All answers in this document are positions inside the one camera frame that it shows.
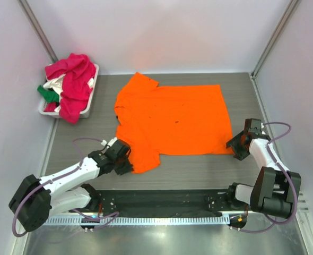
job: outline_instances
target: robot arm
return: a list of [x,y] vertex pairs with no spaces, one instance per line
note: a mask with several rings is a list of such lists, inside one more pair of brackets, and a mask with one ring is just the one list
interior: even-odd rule
[[260,168],[255,185],[232,184],[229,187],[230,198],[250,205],[252,211],[289,218],[293,212],[294,196],[278,165],[288,173],[297,196],[301,177],[298,173],[289,171],[280,161],[272,144],[267,145],[270,138],[262,129],[261,120],[246,119],[244,130],[227,142],[227,147],[232,147],[235,158],[243,160],[251,154]]
[[[9,208],[27,232],[39,228],[50,216],[75,208],[95,210],[100,201],[100,194],[89,184],[70,190],[81,183],[97,178],[114,170],[118,175],[132,171],[128,161],[130,147],[123,141],[113,138],[103,142],[102,150],[93,151],[87,157],[56,174],[41,179],[34,175],[27,176],[20,184]],[[39,188],[29,199],[23,202],[35,188]]]

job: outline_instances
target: pink cloth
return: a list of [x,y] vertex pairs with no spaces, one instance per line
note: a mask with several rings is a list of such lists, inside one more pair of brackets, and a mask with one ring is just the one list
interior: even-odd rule
[[52,102],[47,104],[46,108],[44,109],[44,112],[53,112],[56,108],[56,102]]
[[72,124],[76,124],[80,112],[87,107],[90,93],[93,89],[88,86],[90,78],[94,78],[96,68],[86,55],[73,53],[67,59],[59,60],[45,67],[48,80],[66,74],[62,82],[60,100],[60,116]]

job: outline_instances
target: laundry basket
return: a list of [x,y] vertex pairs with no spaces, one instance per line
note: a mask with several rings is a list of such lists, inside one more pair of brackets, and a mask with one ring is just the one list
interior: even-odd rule
[[[88,99],[88,104],[85,110],[80,112],[80,118],[88,118],[89,114],[90,114],[90,108],[91,108],[91,103],[92,103],[92,99],[93,99],[93,94],[94,94],[94,90],[95,90],[95,86],[97,85],[97,77],[98,77],[98,73],[99,73],[99,66],[94,64],[96,71],[95,71],[95,76],[94,76],[94,86],[93,86],[93,90],[89,96]],[[39,113],[42,115],[49,115],[52,116],[54,118],[61,118],[61,116],[59,115],[59,113],[56,112],[45,112],[46,106],[47,106],[47,102],[44,100],[44,98],[42,98],[41,102],[40,102],[40,106],[39,106]]]

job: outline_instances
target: white wall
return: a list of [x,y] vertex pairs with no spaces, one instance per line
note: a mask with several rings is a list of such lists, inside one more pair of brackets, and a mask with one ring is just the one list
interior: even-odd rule
[[52,120],[38,113],[38,84],[49,58],[17,1],[0,1],[0,254],[14,242],[8,203],[39,174]]
[[292,124],[278,144],[288,167],[302,176],[313,215],[313,0],[301,1],[257,80],[270,120]]
[[28,0],[59,58],[102,74],[252,71],[289,0]]

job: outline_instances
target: table surface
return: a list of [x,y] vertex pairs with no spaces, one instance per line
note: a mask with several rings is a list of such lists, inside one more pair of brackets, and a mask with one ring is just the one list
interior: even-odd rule
[[[244,128],[246,118],[262,118],[253,85],[247,73],[151,74],[160,86],[220,84],[228,108],[233,135]],[[103,75],[97,79],[91,114],[77,125],[59,120],[46,175],[63,170],[79,161],[71,141],[79,137],[110,140],[118,121],[114,112],[117,94],[132,75]],[[101,146],[80,141],[84,154]],[[144,174],[117,176],[114,172],[88,181],[96,189],[226,189],[233,182],[254,185],[259,169],[252,157],[243,161],[231,155],[166,156],[161,165]]]

